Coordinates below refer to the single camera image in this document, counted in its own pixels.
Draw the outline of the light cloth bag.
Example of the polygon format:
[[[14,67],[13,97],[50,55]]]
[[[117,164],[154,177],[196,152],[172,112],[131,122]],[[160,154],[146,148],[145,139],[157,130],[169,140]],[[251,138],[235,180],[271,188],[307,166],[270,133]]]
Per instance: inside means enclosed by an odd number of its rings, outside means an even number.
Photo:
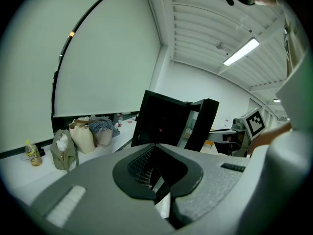
[[[108,146],[112,141],[112,129],[103,129],[94,134],[97,145]]]

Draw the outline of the blue plaid shirt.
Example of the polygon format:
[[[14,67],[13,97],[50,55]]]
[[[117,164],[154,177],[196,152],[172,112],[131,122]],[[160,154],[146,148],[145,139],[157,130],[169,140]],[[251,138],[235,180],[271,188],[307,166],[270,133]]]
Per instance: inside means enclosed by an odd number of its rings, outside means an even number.
[[[116,128],[116,126],[108,117],[96,117],[95,115],[91,115],[89,117],[89,121],[89,129],[94,134],[98,133],[99,131],[110,129],[112,130],[112,137],[120,135],[120,131]]]

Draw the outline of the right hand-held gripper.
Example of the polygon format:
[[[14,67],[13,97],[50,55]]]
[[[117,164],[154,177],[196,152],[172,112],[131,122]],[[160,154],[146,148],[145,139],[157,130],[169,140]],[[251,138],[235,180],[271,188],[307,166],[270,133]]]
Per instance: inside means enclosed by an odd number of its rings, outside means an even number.
[[[260,109],[255,108],[234,118],[231,128],[210,131],[207,140],[227,141],[227,137],[233,135],[229,141],[229,155],[246,156],[252,141],[266,128]]]

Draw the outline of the beige tote bag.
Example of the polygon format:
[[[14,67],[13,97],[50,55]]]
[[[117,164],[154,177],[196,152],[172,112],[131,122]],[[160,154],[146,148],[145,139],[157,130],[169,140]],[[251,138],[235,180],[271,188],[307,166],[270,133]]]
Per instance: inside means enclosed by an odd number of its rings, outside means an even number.
[[[79,117],[69,125],[69,132],[72,140],[77,145],[78,149],[87,154],[95,149],[93,133],[89,129],[89,117]]]

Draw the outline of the person's right forearm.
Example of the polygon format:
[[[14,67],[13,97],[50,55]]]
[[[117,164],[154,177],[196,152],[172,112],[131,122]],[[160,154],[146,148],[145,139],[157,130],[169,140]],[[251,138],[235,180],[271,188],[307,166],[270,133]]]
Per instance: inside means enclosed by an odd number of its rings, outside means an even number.
[[[262,132],[260,135],[258,135],[256,138],[252,140],[247,153],[251,155],[257,147],[262,145],[270,145],[276,137],[285,132],[290,131],[291,129],[292,129],[291,123],[290,121],[287,121],[280,127],[271,129],[266,132]]]

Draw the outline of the beige printed t-shirt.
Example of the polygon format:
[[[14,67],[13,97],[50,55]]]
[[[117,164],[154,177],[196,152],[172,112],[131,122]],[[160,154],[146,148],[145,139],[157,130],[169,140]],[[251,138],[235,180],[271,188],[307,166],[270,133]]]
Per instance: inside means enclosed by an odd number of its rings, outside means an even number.
[[[313,234],[313,49],[285,10],[287,79],[278,97],[292,129],[268,146],[256,190],[238,228],[245,235]]]

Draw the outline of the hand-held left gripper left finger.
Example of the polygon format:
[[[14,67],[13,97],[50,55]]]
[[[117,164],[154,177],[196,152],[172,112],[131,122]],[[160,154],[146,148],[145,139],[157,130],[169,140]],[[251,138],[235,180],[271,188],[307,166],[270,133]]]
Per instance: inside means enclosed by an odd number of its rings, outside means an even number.
[[[114,181],[113,169],[140,145],[91,159],[48,186],[31,205],[35,220],[52,235],[169,235],[173,226],[152,200],[127,195]]]

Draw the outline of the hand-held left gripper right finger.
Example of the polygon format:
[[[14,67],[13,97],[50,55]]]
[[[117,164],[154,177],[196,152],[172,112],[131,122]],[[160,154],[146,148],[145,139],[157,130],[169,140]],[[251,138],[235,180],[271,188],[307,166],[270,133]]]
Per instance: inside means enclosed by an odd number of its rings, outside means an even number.
[[[187,187],[185,196],[174,199],[174,220],[181,229],[237,229],[249,196],[240,192],[242,172],[239,166],[248,159],[205,154],[167,144],[157,147],[176,156],[189,167],[186,173],[192,186],[182,180],[179,190]]]

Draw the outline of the white roller blind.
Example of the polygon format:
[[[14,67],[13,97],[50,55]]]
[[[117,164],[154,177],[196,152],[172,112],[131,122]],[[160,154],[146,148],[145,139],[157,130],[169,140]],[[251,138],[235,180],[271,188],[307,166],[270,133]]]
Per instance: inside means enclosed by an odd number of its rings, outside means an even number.
[[[148,0],[103,0],[83,21],[65,52],[54,115],[138,111],[159,50]]]
[[[70,32],[97,0],[25,0],[0,39],[0,153],[52,138],[51,93]]]

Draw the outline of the black mini fridge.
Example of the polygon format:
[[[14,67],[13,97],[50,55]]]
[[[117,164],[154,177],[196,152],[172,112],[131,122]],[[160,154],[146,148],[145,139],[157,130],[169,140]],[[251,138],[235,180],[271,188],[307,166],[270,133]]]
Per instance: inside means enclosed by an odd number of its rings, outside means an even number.
[[[184,147],[187,129],[204,100],[183,102],[146,90],[141,103],[131,146],[150,143]]]

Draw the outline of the olive green shoulder bag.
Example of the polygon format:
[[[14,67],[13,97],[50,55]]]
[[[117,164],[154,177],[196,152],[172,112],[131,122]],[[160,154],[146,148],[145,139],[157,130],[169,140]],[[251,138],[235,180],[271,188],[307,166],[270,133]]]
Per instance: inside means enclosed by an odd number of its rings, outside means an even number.
[[[65,133],[68,137],[68,147],[64,152],[60,152],[56,144],[56,141],[59,139],[62,133]],[[56,132],[53,142],[50,146],[50,152],[52,154],[53,163],[58,170],[65,170],[66,172],[70,172],[79,166],[78,152],[68,130],[59,129]]]

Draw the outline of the white crumpled cloth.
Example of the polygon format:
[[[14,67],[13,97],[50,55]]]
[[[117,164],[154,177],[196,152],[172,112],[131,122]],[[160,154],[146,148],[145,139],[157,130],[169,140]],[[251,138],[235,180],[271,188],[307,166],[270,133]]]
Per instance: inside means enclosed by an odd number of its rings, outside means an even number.
[[[60,152],[64,152],[68,147],[68,137],[65,133],[62,133],[59,139],[56,141],[57,147]]]

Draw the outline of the white ledge with black edge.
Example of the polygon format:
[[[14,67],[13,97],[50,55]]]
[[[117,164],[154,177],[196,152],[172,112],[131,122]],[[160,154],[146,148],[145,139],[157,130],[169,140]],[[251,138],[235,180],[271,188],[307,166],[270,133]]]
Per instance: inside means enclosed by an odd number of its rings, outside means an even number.
[[[118,151],[131,140],[135,126],[135,118],[124,120],[120,135],[114,137],[109,146],[99,146],[88,154],[79,151],[79,163],[82,165],[94,158]],[[44,147],[45,156],[40,166],[32,166],[25,154],[0,160],[0,176],[7,190],[29,206],[44,189],[67,174],[65,170],[58,170],[55,167],[49,149],[49,145]]]

